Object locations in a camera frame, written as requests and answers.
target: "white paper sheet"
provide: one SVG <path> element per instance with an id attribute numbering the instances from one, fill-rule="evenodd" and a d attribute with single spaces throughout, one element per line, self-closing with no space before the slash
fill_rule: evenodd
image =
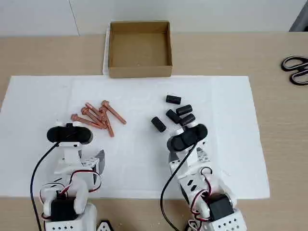
<path id="1" fill-rule="evenodd" d="M 101 100 L 108 99 L 128 123 L 123 126 L 110 116 L 115 137 L 93 129 L 93 142 L 84 146 L 83 153 L 88 156 L 101 148 L 106 151 L 103 188 L 91 196 L 158 198 L 170 175 L 168 134 L 156 132 L 150 119 L 159 116 L 170 131 L 175 128 L 164 115 L 168 108 L 176 108 L 164 102 L 167 93 L 182 96 L 183 105 L 191 103 L 198 122 L 209 128 L 206 149 L 215 154 L 216 171 L 221 168 L 221 176 L 235 194 L 239 198 L 269 197 L 248 78 L 188 76 L 12 77 L 0 113 L 1 159 L 7 163 L 0 169 L 0 182 L 6 185 L 0 188 L 0 195 L 29 196 L 32 170 L 51 146 L 46 139 L 48 128 L 57 119 L 69 121 L 87 101 L 99 106 Z M 55 150 L 42 164 L 35 189 L 50 179 L 60 157 Z M 166 198 L 182 198 L 175 183 Z"/>

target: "black cylinder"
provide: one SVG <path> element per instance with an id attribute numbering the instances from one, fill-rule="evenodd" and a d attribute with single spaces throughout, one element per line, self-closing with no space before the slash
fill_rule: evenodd
<path id="1" fill-rule="evenodd" d="M 181 120 L 181 117 L 179 117 L 174 111 L 169 109 L 166 112 L 166 116 L 168 116 L 169 119 L 171 119 L 175 124 L 178 124 Z"/>
<path id="2" fill-rule="evenodd" d="M 195 119 L 196 118 L 194 117 L 194 115 L 190 113 L 188 116 L 186 116 L 186 117 L 184 117 L 180 120 L 180 124 L 183 127 L 183 126 L 193 122 Z"/>
<path id="3" fill-rule="evenodd" d="M 193 108 L 190 104 L 183 106 L 183 107 L 179 107 L 179 108 L 176 109 L 178 116 L 179 115 L 181 116 L 183 114 L 186 114 L 186 113 L 189 113 L 189 112 L 192 112 L 192 111 L 193 111 Z"/>
<path id="4" fill-rule="evenodd" d="M 181 97 L 173 96 L 173 95 L 167 95 L 166 102 L 167 103 L 174 103 L 174 104 L 181 104 Z"/>
<path id="5" fill-rule="evenodd" d="M 163 124 L 163 122 L 156 116 L 151 120 L 152 124 L 159 130 L 160 132 L 163 132 L 166 130 L 166 126 Z"/>

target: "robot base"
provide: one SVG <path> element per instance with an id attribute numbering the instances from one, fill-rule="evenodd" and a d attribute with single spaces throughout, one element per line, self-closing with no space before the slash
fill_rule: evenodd
<path id="1" fill-rule="evenodd" d="M 185 231 L 195 231 L 189 225 L 186 226 Z M 246 231 L 247 227 L 244 221 L 244 218 L 240 212 L 240 210 L 236 210 L 234 213 L 221 218 L 219 220 L 215 220 L 212 222 L 205 222 L 200 231 Z"/>
<path id="2" fill-rule="evenodd" d="M 96 216 L 96 207 L 87 203 L 85 211 L 75 220 L 46 221 L 45 231 L 95 231 Z"/>

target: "white wall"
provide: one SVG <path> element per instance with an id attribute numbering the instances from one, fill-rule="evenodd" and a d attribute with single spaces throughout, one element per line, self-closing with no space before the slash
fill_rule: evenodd
<path id="1" fill-rule="evenodd" d="M 169 20 L 173 31 L 288 31 L 306 0 L 71 0 L 81 35 L 111 20 Z M 0 36 L 77 35 L 68 0 L 0 0 Z"/>
<path id="2" fill-rule="evenodd" d="M 0 0 L 0 36 L 78 35 L 67 0 Z"/>

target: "white wire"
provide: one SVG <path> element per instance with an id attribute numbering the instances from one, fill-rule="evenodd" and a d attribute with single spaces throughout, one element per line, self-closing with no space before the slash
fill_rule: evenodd
<path id="1" fill-rule="evenodd" d="M 44 202 L 42 201 L 42 198 L 41 198 L 41 191 L 42 189 L 44 189 L 46 186 L 49 186 L 51 188 L 52 185 L 60 185 L 62 187 L 64 187 L 63 184 L 61 183 L 58 183 L 58 182 L 51 182 L 51 183 L 47 183 L 47 184 L 44 184 L 41 189 L 39 190 L 39 201 L 42 203 L 42 205 L 44 204 Z"/>
<path id="2" fill-rule="evenodd" d="M 197 229 L 196 227 L 194 227 L 194 226 L 191 225 L 191 222 L 194 222 L 195 225 L 197 225 L 197 221 L 192 220 L 192 219 L 191 219 L 191 220 L 188 220 L 188 226 L 191 227 L 191 229 L 193 229 L 194 231 L 198 231 L 198 229 Z"/>

